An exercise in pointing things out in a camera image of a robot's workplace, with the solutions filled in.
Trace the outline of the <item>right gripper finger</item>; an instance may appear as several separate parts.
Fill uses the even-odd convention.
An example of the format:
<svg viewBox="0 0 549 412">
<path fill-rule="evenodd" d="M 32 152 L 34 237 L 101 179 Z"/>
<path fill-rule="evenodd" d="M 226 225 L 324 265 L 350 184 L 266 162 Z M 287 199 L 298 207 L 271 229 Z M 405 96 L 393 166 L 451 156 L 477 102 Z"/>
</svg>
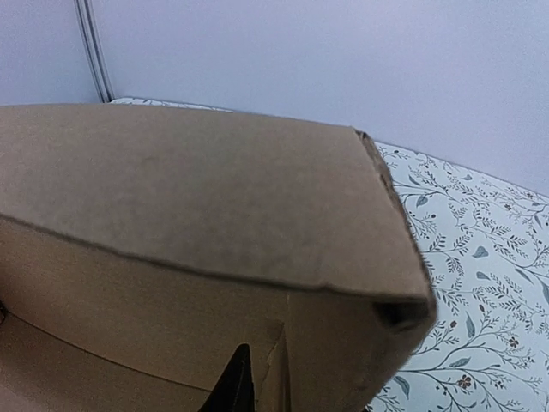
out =
<svg viewBox="0 0 549 412">
<path fill-rule="evenodd" d="M 254 412 L 250 346 L 240 344 L 199 412 Z"/>
</svg>

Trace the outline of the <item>brown cardboard box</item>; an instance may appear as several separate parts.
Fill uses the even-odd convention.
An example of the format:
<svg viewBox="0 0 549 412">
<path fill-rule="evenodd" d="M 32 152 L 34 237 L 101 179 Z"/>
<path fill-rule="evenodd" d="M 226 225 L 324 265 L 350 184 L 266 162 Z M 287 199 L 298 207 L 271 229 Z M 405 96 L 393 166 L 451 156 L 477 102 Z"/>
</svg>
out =
<svg viewBox="0 0 549 412">
<path fill-rule="evenodd" d="M 364 132 L 200 109 L 1 110 L 4 411 L 198 411 L 242 343 L 255 411 L 359 411 L 436 317 Z"/>
</svg>

